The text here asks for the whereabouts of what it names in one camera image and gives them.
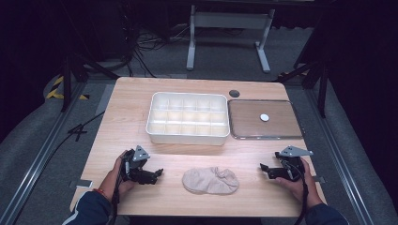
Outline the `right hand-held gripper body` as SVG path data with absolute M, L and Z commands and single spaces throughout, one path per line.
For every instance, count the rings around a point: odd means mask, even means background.
M 301 158 L 304 156 L 312 156 L 311 150 L 301 149 L 293 145 L 289 145 L 281 152 L 276 152 L 275 157 L 281 162 L 283 168 L 282 178 L 296 182 L 305 173 Z

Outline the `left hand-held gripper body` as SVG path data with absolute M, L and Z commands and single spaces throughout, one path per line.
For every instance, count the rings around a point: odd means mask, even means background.
M 145 177 L 144 165 L 149 159 L 149 154 L 140 146 L 136 149 L 131 149 L 122 157 L 121 163 L 121 177 L 124 181 L 132 181 L 140 184 L 140 181 Z

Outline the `beige sock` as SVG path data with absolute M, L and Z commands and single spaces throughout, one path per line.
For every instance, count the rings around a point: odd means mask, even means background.
M 197 194 L 228 195 L 239 188 L 236 175 L 218 167 L 189 169 L 183 174 L 182 184 L 186 190 Z

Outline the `white divided storage box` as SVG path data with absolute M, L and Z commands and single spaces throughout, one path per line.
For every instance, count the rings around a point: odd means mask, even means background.
M 157 92 L 145 130 L 153 143 L 223 145 L 230 134 L 227 98 Z

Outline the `person's right hand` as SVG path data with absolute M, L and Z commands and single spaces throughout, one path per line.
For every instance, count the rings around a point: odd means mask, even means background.
M 307 187 L 308 190 L 307 208 L 310 209 L 311 207 L 320 204 L 323 201 L 318 195 L 315 181 L 311 175 L 309 163 L 304 158 L 301 160 L 301 162 L 303 163 L 305 170 L 304 182 L 302 181 L 292 182 L 281 177 L 277 177 L 275 181 L 279 186 L 289 190 L 293 194 L 293 196 L 300 202 L 303 201 L 304 187 Z

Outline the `person's left hand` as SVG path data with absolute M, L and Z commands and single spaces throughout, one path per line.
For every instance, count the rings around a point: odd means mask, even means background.
M 124 151 L 116 160 L 114 167 L 107 173 L 103 181 L 99 186 L 99 190 L 101 194 L 110 202 L 113 198 L 114 191 L 117 188 L 120 195 L 124 195 L 128 191 L 134 188 L 135 183 L 132 181 L 121 182 L 119 185 L 116 184 L 116 181 L 119 176 L 119 169 L 122 162 L 122 157 L 126 154 Z

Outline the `clear box lid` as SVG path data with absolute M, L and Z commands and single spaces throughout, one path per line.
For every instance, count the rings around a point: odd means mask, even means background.
M 289 100 L 231 99 L 231 135 L 239 140 L 301 139 L 302 132 Z

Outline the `red wrist band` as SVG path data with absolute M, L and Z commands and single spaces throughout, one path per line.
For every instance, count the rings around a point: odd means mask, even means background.
M 106 200 L 109 201 L 109 198 L 108 198 L 108 196 L 106 195 L 106 193 L 105 193 L 105 191 L 104 191 L 103 189 L 101 189 L 101 188 L 93 188 L 92 190 L 95 191 L 95 192 L 97 192 L 97 193 L 99 193 L 99 194 L 102 195 Z

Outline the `black metal stand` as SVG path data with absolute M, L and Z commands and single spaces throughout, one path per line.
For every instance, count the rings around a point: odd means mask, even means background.
M 276 83 L 285 83 L 294 77 L 306 72 L 301 82 L 304 89 L 313 89 L 320 82 L 317 97 L 317 109 L 322 118 L 326 117 L 325 103 L 329 76 L 327 41 L 327 23 L 320 20 L 294 64 L 294 70 L 282 73 L 275 80 Z
M 71 102 L 78 98 L 79 95 L 74 97 L 72 95 L 72 78 L 75 78 L 78 84 L 85 84 L 88 81 L 88 73 L 85 65 L 91 66 L 94 70 L 105 75 L 111 80 L 117 80 L 118 75 L 111 70 L 101 66 L 94 61 L 87 49 L 83 37 L 80 35 L 79 30 L 75 26 L 65 4 L 65 0 L 57 0 L 60 5 L 61 11 L 64 14 L 65 27 L 60 30 L 60 39 L 63 41 L 63 47 L 66 57 L 63 64 L 64 69 L 64 99 L 62 112 L 66 112 Z

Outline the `aluminium floor rail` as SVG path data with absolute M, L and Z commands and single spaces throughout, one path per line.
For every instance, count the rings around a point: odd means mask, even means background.
M 84 91 L 84 89 L 84 82 L 78 82 L 75 85 L 71 92 L 69 105 L 63 112 L 60 112 L 54 120 L 54 125 L 52 126 L 49 134 L 46 136 L 43 145 L 39 148 L 35 159 L 23 176 L 23 180 L 13 195 L 13 198 L 9 202 L 8 207 L 0 217 L 0 225 L 14 225 L 17 221 L 33 188 L 35 187 L 40 175 L 50 160 L 52 153 L 54 152 L 53 147 L 56 139 L 59 136 L 59 133 L 61 132 L 61 128 L 65 125 L 73 106 L 78 101 L 80 94 Z
M 369 210 L 362 199 L 357 184 L 344 160 L 338 143 L 332 134 L 328 121 L 320 114 L 317 108 L 317 99 L 315 94 L 311 90 L 305 90 L 304 93 L 310 102 L 313 112 L 315 113 L 317 123 L 321 127 L 323 134 L 326 136 L 326 140 L 330 148 L 331 160 L 333 161 L 337 173 L 342 180 L 345 192 L 351 202 L 360 225 L 375 225 Z

